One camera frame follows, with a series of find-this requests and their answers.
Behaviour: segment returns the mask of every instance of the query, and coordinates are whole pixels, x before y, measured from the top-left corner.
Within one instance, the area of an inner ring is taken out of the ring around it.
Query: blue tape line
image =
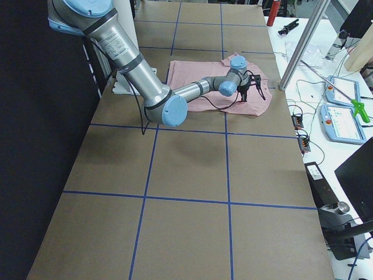
[[[64,194],[84,194],[84,195],[100,195],[105,197],[128,197],[128,198],[141,198],[144,199],[143,195],[135,194],[116,194],[111,192],[93,192],[93,191],[62,191]],[[185,201],[185,202],[199,202],[208,204],[229,204],[228,201],[218,201],[218,200],[205,200],[205,199],[189,199],[189,198],[178,198],[178,197],[156,197],[156,196],[146,196],[146,199],[151,200],[170,200],[170,201]],[[292,205],[276,205],[276,204],[258,204],[250,202],[230,202],[231,205],[242,205],[242,206],[253,206],[253,207],[270,207],[270,208],[286,208],[286,209],[303,209],[303,210],[317,210],[314,207],[307,206],[292,206]]]
[[[255,25],[255,24],[234,24],[234,23],[226,23],[224,26],[247,26],[247,27],[265,27],[267,28],[266,25]]]
[[[118,128],[141,128],[133,127],[130,125],[114,125],[114,124],[91,124],[98,127],[118,127]],[[148,127],[148,130],[156,130],[157,128]],[[158,128],[162,131],[180,131],[180,132],[195,132],[195,133],[207,133],[207,134],[228,134],[228,135],[238,135],[238,136],[254,136],[254,137],[269,137],[269,138],[285,138],[285,139],[297,139],[296,136],[284,136],[284,135],[268,135],[268,134],[253,134],[253,133],[236,133],[236,132],[219,132],[219,131],[203,131],[203,130],[185,130],[185,129],[175,129],[175,128]]]
[[[91,192],[91,191],[62,191],[64,194],[87,194],[87,195],[102,195],[105,197],[130,197],[130,198],[143,198],[142,195],[134,194],[112,194],[108,192]]]
[[[141,127],[137,127],[137,126],[132,126],[132,125],[115,125],[115,124],[95,124],[95,123],[91,123],[92,126],[94,127],[120,127],[120,128],[141,128]],[[154,127],[148,127],[147,130],[155,130]]]
[[[166,20],[143,20],[143,19],[135,19],[134,22],[176,23],[176,22],[168,22]]]
[[[266,52],[266,51],[241,51],[242,53],[246,54],[273,54],[273,52]]]
[[[141,213],[140,213],[140,219],[139,219],[138,231],[137,231],[137,234],[136,234],[135,246],[134,246],[134,248],[133,248],[132,261],[131,261],[131,269],[129,270],[129,277],[128,277],[129,280],[132,279],[133,268],[134,268],[134,266],[135,266],[136,252],[137,252],[137,249],[138,249],[138,243],[139,243],[139,236],[140,236],[140,230],[141,230],[142,218],[143,218],[143,215],[144,215],[144,209],[145,209],[145,202],[146,202],[147,188],[148,188],[148,186],[149,186],[150,174],[151,174],[151,172],[152,172],[152,166],[153,166],[154,153],[155,153],[156,145],[157,145],[158,127],[159,127],[159,125],[157,126],[156,134],[155,134],[155,136],[154,136],[154,143],[153,143],[152,156],[150,157],[149,171],[147,172],[147,179],[146,179],[146,185],[145,185],[144,196],[143,196],[143,200],[142,200],[142,206],[141,206]]]
[[[226,201],[218,200],[204,200],[204,199],[188,199],[188,198],[176,198],[176,197],[154,197],[148,196],[147,199],[151,200],[168,200],[168,201],[184,201],[184,202],[199,202],[199,203],[210,203],[210,204],[228,204]]]
[[[223,40],[223,13],[220,4],[220,31],[221,31],[221,59],[224,59],[224,40]]]
[[[197,50],[194,48],[174,48],[174,50],[178,50],[178,51],[219,51],[219,52],[221,51],[221,50]]]
[[[228,134],[229,134],[229,135],[240,135],[240,136],[255,136],[255,137],[269,137],[269,138],[297,139],[296,136],[267,135],[267,134],[252,134],[252,133],[235,133],[235,132],[228,132]]]
[[[176,22],[168,22],[168,21],[158,21],[158,20],[134,20],[134,22],[155,22],[155,23],[176,23]],[[234,23],[202,23],[202,22],[178,22],[186,25],[223,25],[223,26],[248,26],[248,27],[267,27],[266,25],[255,25],[255,24],[234,24]]]
[[[228,124],[227,113],[224,113],[224,126],[226,135],[226,165],[227,165],[227,194],[228,194],[228,226],[229,226],[229,251],[231,262],[231,280],[234,280],[234,267],[233,267],[233,238],[232,238],[232,213],[231,213],[231,187],[229,177],[229,148],[228,148]]]
[[[141,46],[139,48],[151,48],[151,49],[174,50],[174,51],[218,51],[218,52],[221,52],[221,50],[204,50],[204,49],[198,50],[196,48],[163,48],[163,47],[144,47],[144,46]]]
[[[181,132],[195,132],[195,133],[208,133],[208,134],[225,134],[225,132],[218,131],[200,131],[200,130],[185,130],[185,129],[176,129],[176,128],[159,128],[163,131],[181,131]]]
[[[171,47],[171,54],[170,54],[170,56],[172,56],[172,54],[173,54],[173,52],[174,52],[175,39],[176,39],[176,31],[177,31],[177,26],[178,26],[178,23],[179,23],[181,4],[182,4],[182,2],[180,2],[180,5],[179,5],[179,11],[178,11],[178,13],[177,13],[176,26],[175,26],[175,32],[174,32],[174,38],[173,38],[173,45],[172,45],[172,47]]]
[[[139,48],[155,48],[159,50],[171,50],[171,48],[163,48],[163,47],[147,47],[147,46],[141,46]]]
[[[254,206],[254,207],[269,207],[269,208],[285,208],[285,209],[302,209],[302,210],[317,210],[316,207],[291,206],[291,205],[275,205],[275,204],[258,204],[258,203],[248,203],[248,202],[231,202],[231,205]]]

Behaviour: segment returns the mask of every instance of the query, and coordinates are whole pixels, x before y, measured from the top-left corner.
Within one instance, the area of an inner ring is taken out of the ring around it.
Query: green handle
[[[351,99],[351,103],[354,105],[354,108],[355,108],[354,117],[356,117],[356,115],[359,114],[361,119],[365,123],[370,123],[371,120],[369,119],[369,116],[367,112],[365,111],[364,103],[358,102],[355,99]]]

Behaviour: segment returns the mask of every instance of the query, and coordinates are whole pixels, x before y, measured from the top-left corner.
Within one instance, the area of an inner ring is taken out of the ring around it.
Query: blue joint cap
[[[225,81],[222,82],[219,86],[219,92],[224,96],[232,96],[236,91],[237,85],[234,82]]]
[[[63,0],[74,12],[87,18],[100,18],[112,9],[112,0]]]
[[[233,69],[243,69],[247,67],[246,58],[242,55],[238,55],[231,59],[231,68]]]
[[[64,23],[56,22],[50,18],[48,18],[49,26],[55,31],[67,33],[71,35],[78,35],[78,36],[84,36],[83,32],[78,28],[72,28]]]
[[[163,107],[162,122],[167,127],[177,127],[185,121],[187,113],[187,101],[179,95],[171,96]]]

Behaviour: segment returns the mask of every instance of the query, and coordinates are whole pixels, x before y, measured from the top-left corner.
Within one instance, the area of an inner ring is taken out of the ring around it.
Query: label sticker
[[[117,59],[121,54],[128,51],[123,39],[116,32],[111,33],[106,39],[100,41],[100,44],[112,60]]]
[[[307,169],[315,181],[322,179],[322,175],[315,165],[309,165]]]

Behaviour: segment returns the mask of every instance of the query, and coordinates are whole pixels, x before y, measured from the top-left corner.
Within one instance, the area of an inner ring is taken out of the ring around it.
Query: white table
[[[282,77],[285,69],[287,67],[287,57],[283,54],[286,53],[286,42],[297,42],[304,30],[305,25],[307,24],[308,19],[299,19],[299,26],[291,30],[288,35],[280,36],[278,31],[283,28],[284,25],[289,24],[294,21],[294,18],[284,18],[277,17],[275,23],[272,27],[268,27],[268,33],[271,39],[273,50],[276,55],[276,62],[279,68],[280,76]],[[330,21],[321,20],[318,28],[315,31],[313,38],[311,39],[310,44],[318,46],[322,54],[326,54],[334,42],[337,34],[334,31]],[[317,71],[324,75],[329,76],[335,73],[336,69],[340,65],[340,61],[345,58],[347,54],[346,50],[338,53],[336,58],[333,61],[323,60],[323,63],[320,67],[317,68]],[[361,96],[372,97],[372,94],[361,77],[360,73],[351,73],[348,72],[344,66],[340,70],[340,76],[348,75],[349,79],[359,82]],[[298,66],[294,76],[292,77],[287,89],[286,97],[293,101],[288,101],[288,104],[295,104],[300,106],[303,109],[303,113],[314,113],[314,109],[306,104],[300,102],[309,103],[313,107],[317,107],[318,104],[325,104],[326,100],[322,98],[323,94],[323,83],[317,85],[310,85],[305,82],[298,82],[299,92],[296,89],[296,83],[298,80],[306,80],[309,82],[320,82],[322,81],[317,77],[312,71],[310,71],[305,66]],[[365,103],[365,108],[369,116],[373,116],[373,100],[363,100]],[[352,155],[360,146],[351,145],[346,143],[335,143],[327,139],[321,128],[321,122],[319,119],[318,112],[315,115],[314,121],[312,122],[313,116],[310,114],[304,115],[303,123],[304,129],[310,133],[311,131],[311,140],[318,144],[325,153],[325,160],[319,168],[330,184],[331,188],[335,192],[336,196],[340,201],[345,201],[351,205],[350,201],[346,197],[344,191],[342,190],[336,176],[335,169],[337,169],[350,155]],[[364,128],[364,133],[367,139],[373,137],[373,128]],[[313,144],[311,144],[311,152],[304,155],[304,163],[308,162],[317,162],[319,163],[322,160],[322,152]],[[356,218],[358,217],[356,211],[351,207],[349,214]],[[338,261],[334,258],[334,255],[330,253],[330,260],[333,267],[333,272],[336,278],[347,279],[350,267],[348,264],[353,262],[353,259]],[[373,255],[371,259],[358,260],[358,266],[355,267],[352,279],[367,278],[372,279],[373,275]]]

